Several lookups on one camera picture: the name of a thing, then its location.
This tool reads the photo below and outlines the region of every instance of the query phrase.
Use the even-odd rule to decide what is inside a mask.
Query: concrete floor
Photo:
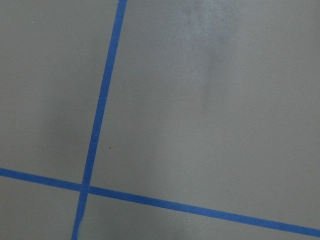
[[[116,7],[3,1],[0,168],[81,183]],[[91,185],[320,229],[319,12],[128,0]],[[0,238],[71,238],[79,193],[0,186]],[[314,239],[94,195],[79,236]]]

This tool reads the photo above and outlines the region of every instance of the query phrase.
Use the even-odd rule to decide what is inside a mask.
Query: vertical blue line
[[[122,27],[124,15],[125,15],[126,4],[127,4],[127,0],[119,0],[117,9],[116,9],[108,55],[106,58],[99,99],[98,99],[93,127],[92,127],[88,154],[86,157],[86,163],[85,163],[85,168],[84,168],[84,173],[82,178],[82,184],[80,188],[80,195],[79,195],[78,205],[76,209],[71,240],[78,239],[79,227],[85,214],[88,191],[90,187],[90,181],[91,181],[92,171],[93,171],[97,147],[98,147],[101,125],[102,125],[102,121],[105,113],[107,97],[108,97],[108,92],[109,92],[109,87],[111,82],[111,76],[112,76],[112,72],[115,65],[116,53],[117,53],[117,48],[118,48],[118,43],[119,43],[119,38],[121,33],[121,27]]]

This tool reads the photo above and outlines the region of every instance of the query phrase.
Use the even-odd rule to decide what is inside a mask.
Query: blue tape strip
[[[127,4],[127,0],[119,0],[117,5],[117,10],[115,14],[114,23],[113,23],[112,35],[110,39],[109,50],[108,50],[103,78],[102,78],[99,99],[98,99],[93,127],[92,127],[88,154],[87,154],[84,173],[83,173],[78,206],[75,214],[75,220],[74,220],[72,238],[71,238],[72,240],[78,239],[78,231],[80,228],[82,218],[84,217],[84,214],[85,214],[85,208],[86,208],[86,203],[88,198],[88,190],[89,190],[92,171],[94,167],[99,135],[100,135],[101,125],[102,125],[102,121],[105,113],[105,107],[106,107],[107,98],[108,98],[111,76],[114,69],[122,23],[125,15],[125,10],[126,10],[126,4]]]
[[[280,230],[280,231],[320,238],[320,229],[315,229],[310,227],[292,225],[292,224],[287,224],[287,223],[277,222],[277,221],[270,221],[270,220],[265,220],[261,218],[239,215],[239,214],[229,213],[225,211],[218,211],[218,210],[203,208],[199,206],[192,206],[192,205],[187,205],[187,204],[182,204],[182,203],[177,203],[172,201],[160,200],[160,199],[146,197],[146,196],[139,196],[139,195],[129,194],[125,192],[99,188],[95,186],[91,186],[89,188],[89,193],[103,196],[103,197],[124,200],[132,203],[144,204],[144,205],[149,205],[149,206],[163,208],[163,209],[170,209],[170,210],[175,210],[175,211],[189,213],[189,214],[196,214],[196,215],[206,216],[206,217],[215,218],[215,219],[222,219],[222,220],[227,220],[227,221],[232,221],[232,222],[237,222],[242,224],[248,224],[248,225],[253,225],[253,226],[258,226],[258,227],[263,227],[268,229]]]
[[[20,171],[13,171],[5,168],[0,168],[0,176],[73,191],[80,191],[81,187],[81,185],[78,183],[62,181],[50,177],[38,176]]]
[[[48,186],[62,188],[62,189],[68,189],[68,190],[79,191],[79,192],[81,191],[81,185],[78,183],[57,180],[54,178],[38,176],[38,175],[29,174],[29,173],[4,169],[4,168],[0,168],[0,176],[37,183],[37,184],[48,185]],[[104,188],[95,187],[95,186],[90,186],[88,189],[88,193],[102,196],[102,197],[137,203],[137,204],[149,205],[149,206],[163,208],[163,209],[170,209],[170,210],[175,210],[175,211],[189,213],[189,214],[195,214],[195,215],[200,215],[200,216],[205,216],[205,217],[210,217],[215,219],[222,219],[222,220],[227,220],[231,222],[237,222],[242,224],[258,226],[262,228],[280,230],[280,231],[320,238],[320,229],[315,229],[310,227],[292,225],[292,224],[287,224],[287,223],[277,222],[277,221],[270,221],[270,220],[265,220],[261,218],[239,215],[239,214],[229,213],[225,211],[218,211],[218,210],[213,210],[213,209],[199,207],[199,206],[192,206],[192,205],[182,204],[178,202],[160,200],[160,199],[146,197],[146,196],[134,195],[130,193],[114,191],[114,190],[104,189]]]

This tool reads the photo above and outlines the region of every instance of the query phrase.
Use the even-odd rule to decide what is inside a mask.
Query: blue tape
[[[37,183],[37,184],[48,185],[48,186],[62,188],[62,189],[78,191],[78,192],[81,191],[81,185],[78,183],[57,180],[54,178],[38,176],[38,175],[29,174],[29,173],[4,169],[4,168],[0,168],[0,176]],[[97,195],[97,196],[137,203],[137,204],[143,204],[143,205],[149,205],[149,206],[163,208],[163,209],[179,211],[183,213],[195,214],[195,215],[200,215],[200,216],[205,216],[205,217],[210,217],[215,219],[222,219],[222,220],[227,220],[231,222],[237,222],[242,224],[258,226],[262,228],[280,230],[280,231],[320,238],[320,229],[315,229],[310,227],[292,225],[292,224],[287,224],[287,223],[278,222],[278,221],[270,221],[266,219],[239,215],[239,214],[234,214],[234,213],[225,212],[225,211],[218,211],[218,210],[213,210],[209,208],[192,206],[192,205],[166,201],[166,200],[161,200],[161,199],[156,199],[156,198],[151,198],[146,196],[134,195],[130,193],[114,191],[114,190],[104,189],[104,188],[95,187],[95,186],[90,186],[88,188],[88,193]]]
[[[84,217],[84,214],[85,214],[85,208],[86,208],[86,203],[88,198],[88,190],[89,190],[92,171],[94,167],[101,125],[102,125],[102,121],[105,113],[108,92],[109,92],[109,87],[111,82],[111,76],[112,76],[112,72],[115,65],[116,53],[118,49],[122,23],[125,15],[126,4],[127,4],[127,0],[119,0],[117,5],[117,10],[115,14],[114,23],[113,23],[112,35],[110,39],[109,50],[108,50],[104,73],[102,77],[102,84],[101,84],[99,99],[98,99],[93,127],[92,127],[88,154],[87,154],[86,163],[84,167],[84,173],[82,178],[77,210],[76,210],[75,219],[74,219],[74,225],[73,225],[72,237],[71,237],[72,240],[78,239],[78,231],[80,228],[82,218]]]
[[[177,203],[172,201],[160,200],[160,199],[146,197],[146,196],[139,196],[139,195],[104,189],[104,188],[95,187],[95,186],[91,186],[89,188],[89,193],[98,195],[98,196],[112,198],[112,199],[118,199],[118,200],[123,200],[127,202],[137,203],[137,204],[149,205],[149,206],[163,208],[163,209],[170,209],[170,210],[175,210],[175,211],[189,213],[189,214],[201,215],[201,216],[215,218],[215,219],[222,219],[222,220],[227,220],[231,222],[237,222],[242,224],[248,224],[248,225],[253,225],[253,226],[258,226],[258,227],[263,227],[268,229],[280,230],[280,231],[320,238],[320,229],[315,229],[310,227],[292,225],[292,224],[287,224],[287,223],[277,222],[277,221],[270,221],[266,219],[239,215],[239,214],[229,213],[225,211],[218,211],[218,210],[208,209],[208,208],[199,207],[199,206],[192,206],[192,205],[187,205],[187,204],[182,204],[182,203]]]
[[[80,191],[81,187],[81,185],[78,183],[62,181],[50,177],[38,176],[20,171],[13,171],[5,168],[0,168],[0,176],[78,192]]]

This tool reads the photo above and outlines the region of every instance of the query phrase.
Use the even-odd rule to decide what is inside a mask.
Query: gray floor
[[[116,6],[0,6],[1,168],[81,182]],[[319,12],[129,0],[91,185],[320,229]],[[78,193],[0,186],[1,237],[70,239]],[[312,239],[93,195],[79,239],[234,238]]]

